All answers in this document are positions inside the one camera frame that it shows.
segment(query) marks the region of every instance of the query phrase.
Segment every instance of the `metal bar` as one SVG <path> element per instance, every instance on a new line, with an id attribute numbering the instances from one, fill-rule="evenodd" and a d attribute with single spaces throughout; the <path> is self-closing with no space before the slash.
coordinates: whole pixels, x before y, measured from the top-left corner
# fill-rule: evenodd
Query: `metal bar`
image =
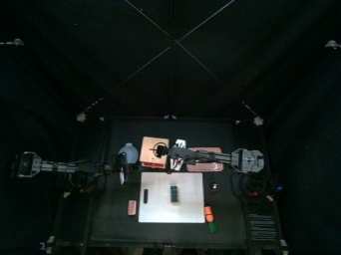
<path id="1" fill-rule="evenodd" d="M 157 22 L 142 12 L 142 10 L 128 1 L 124 0 L 131 6 L 132 8 L 148 19 L 148 21 L 165 32 L 165 34 L 167 36 L 170 36 L 170 34 L 167 33 L 167 31 L 157 24 Z"/>
<path id="2" fill-rule="evenodd" d="M 193 59 L 198 62 L 198 64 L 205 68 L 205 70 L 210 73 L 210 75 L 214 77 L 214 79 L 218 81 L 218 83 L 222 86 L 226 86 L 223 81 L 218 78 L 218 76 L 213 73 L 213 71 L 207 68 L 207 66 L 198 60 L 198 58 L 194 56 L 194 54 L 187 50 L 187 48 L 183 46 L 183 44 L 179 43 L 179 41 L 175 41 L 177 44 L 181 46 L 181 48 L 186 51 L 186 53 L 193 57 Z"/>
<path id="3" fill-rule="evenodd" d="M 114 86 L 110 91 L 107 92 L 107 94 L 104 96 L 102 96 L 96 101 L 94 101 L 91 103 L 91 105 L 88 107 L 86 107 L 86 109 L 80 112 L 80 114 L 86 113 L 100 101 L 104 100 L 104 97 L 108 96 L 112 91 L 120 87 L 131 78 L 132 76 L 139 73 L 142 71 L 142 69 L 170 49 L 171 47 L 167 47 L 161 53 L 157 54 L 157 56 L 146 63 L 143 64 L 143 66 L 140 68 L 138 68 L 138 70 L 116 85 Z"/>
<path id="4" fill-rule="evenodd" d="M 179 39 L 181 42 L 235 0 L 229 1 Z"/>

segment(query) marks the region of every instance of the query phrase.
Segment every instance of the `black enclosure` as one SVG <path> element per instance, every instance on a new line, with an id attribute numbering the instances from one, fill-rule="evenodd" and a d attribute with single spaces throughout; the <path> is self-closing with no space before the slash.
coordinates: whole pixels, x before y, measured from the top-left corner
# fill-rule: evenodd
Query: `black enclosure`
<path id="1" fill-rule="evenodd" d="M 338 0 L 1 1 L 0 254 L 35 254 L 63 189 L 11 179 L 13 155 L 68 161 L 111 116 L 262 118 L 290 251 L 340 254 L 340 13 Z"/>

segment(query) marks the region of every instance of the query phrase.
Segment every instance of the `cardboard box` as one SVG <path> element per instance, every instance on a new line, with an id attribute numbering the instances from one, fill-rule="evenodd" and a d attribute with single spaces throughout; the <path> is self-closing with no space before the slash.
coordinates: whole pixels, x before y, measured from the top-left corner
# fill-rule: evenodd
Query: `cardboard box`
<path id="1" fill-rule="evenodd" d="M 157 157 L 158 145 L 170 146 L 170 140 L 166 138 L 148 137 L 143 138 L 143 146 L 140 153 L 142 166 L 151 168 L 166 168 L 167 167 L 167 156 Z"/>

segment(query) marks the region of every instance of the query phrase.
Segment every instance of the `small block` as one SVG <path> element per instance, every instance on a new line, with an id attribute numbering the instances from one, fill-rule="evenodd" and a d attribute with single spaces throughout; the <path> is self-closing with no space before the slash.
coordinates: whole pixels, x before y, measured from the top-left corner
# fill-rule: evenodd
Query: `small block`
<path id="1" fill-rule="evenodd" d="M 170 187 L 170 202 L 178 203 L 177 186 Z"/>
<path id="2" fill-rule="evenodd" d="M 134 216 L 136 214 L 136 201 L 135 200 L 130 200 L 128 203 L 128 215 Z"/>

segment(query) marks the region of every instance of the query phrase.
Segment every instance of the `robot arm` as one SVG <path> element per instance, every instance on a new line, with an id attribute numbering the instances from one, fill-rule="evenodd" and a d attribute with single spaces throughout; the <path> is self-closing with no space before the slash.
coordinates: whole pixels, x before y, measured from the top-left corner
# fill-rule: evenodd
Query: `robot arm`
<path id="1" fill-rule="evenodd" d="M 231 154 L 214 153 L 206 150 L 193 151 L 187 148 L 174 146 L 166 148 L 159 146 L 158 156 L 167 154 L 170 158 L 179 158 L 186 164 L 197 162 L 219 162 L 233 166 L 239 172 L 258 172 L 263 168 L 263 155 L 258 150 L 239 148 Z"/>

